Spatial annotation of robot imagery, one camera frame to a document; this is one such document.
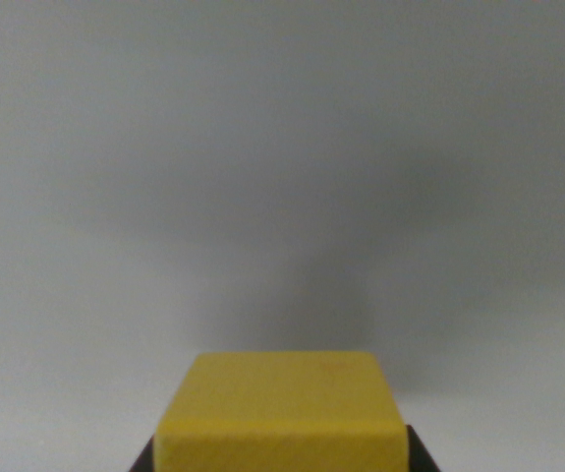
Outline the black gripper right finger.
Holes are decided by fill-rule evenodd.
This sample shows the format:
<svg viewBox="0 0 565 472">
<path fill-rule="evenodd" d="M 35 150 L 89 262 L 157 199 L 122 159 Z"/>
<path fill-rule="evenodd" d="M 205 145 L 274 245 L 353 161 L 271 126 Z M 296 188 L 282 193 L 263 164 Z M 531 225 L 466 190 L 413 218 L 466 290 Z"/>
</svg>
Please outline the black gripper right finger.
<svg viewBox="0 0 565 472">
<path fill-rule="evenodd" d="M 412 425 L 406 426 L 409 448 L 409 472 L 440 472 L 440 468 L 426 449 Z"/>
</svg>

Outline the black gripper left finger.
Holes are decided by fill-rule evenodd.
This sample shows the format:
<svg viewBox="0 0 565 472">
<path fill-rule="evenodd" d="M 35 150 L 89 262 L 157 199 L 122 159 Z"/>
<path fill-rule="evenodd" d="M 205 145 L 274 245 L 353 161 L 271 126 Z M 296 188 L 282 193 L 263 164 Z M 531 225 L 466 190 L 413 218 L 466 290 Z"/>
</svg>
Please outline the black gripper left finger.
<svg viewBox="0 0 565 472">
<path fill-rule="evenodd" d="M 129 472 L 154 472 L 153 465 L 153 446 L 154 437 L 151 437 L 144 446 L 143 450 L 130 467 Z"/>
</svg>

